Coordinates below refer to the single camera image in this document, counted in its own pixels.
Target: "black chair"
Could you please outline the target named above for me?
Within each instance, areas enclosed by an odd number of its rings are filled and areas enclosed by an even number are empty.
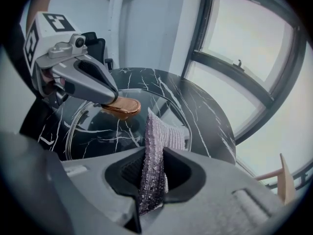
[[[112,59],[104,60],[104,48],[106,41],[103,38],[97,38],[95,32],[86,32],[82,34],[86,37],[85,45],[88,47],[88,55],[92,56],[102,64],[108,64],[108,69],[112,70]]]

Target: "chair backrest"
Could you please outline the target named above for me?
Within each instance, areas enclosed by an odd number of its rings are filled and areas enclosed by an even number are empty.
[[[85,44],[88,47],[88,55],[104,64],[106,41],[103,38],[97,38],[95,32],[86,32],[82,35],[86,37]]]
[[[289,172],[288,166],[286,164],[283,154],[280,153],[280,160],[282,163],[282,168],[268,174],[255,177],[256,180],[264,180],[277,176],[277,195],[281,198],[283,203],[286,205],[295,199],[295,187],[293,182],[293,177]]]

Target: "glass table top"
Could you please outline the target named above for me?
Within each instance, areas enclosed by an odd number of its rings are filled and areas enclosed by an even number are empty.
[[[67,160],[103,156],[144,146],[148,108],[165,123],[180,128],[185,135],[185,148],[190,150],[190,127],[171,101],[142,89],[121,90],[119,96],[137,99],[141,103],[141,112],[119,120],[104,112],[99,104],[88,103],[77,113],[69,130]]]

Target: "copper object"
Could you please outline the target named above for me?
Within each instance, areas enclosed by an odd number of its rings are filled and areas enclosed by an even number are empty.
[[[135,116],[141,110],[141,104],[138,100],[120,96],[113,103],[101,106],[104,112],[112,114],[120,120]]]

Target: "cloth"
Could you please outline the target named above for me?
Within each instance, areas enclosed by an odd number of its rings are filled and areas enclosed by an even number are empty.
[[[163,148],[185,149],[183,131],[166,124],[148,108],[145,130],[145,159],[139,189],[139,215],[162,206],[168,192]]]

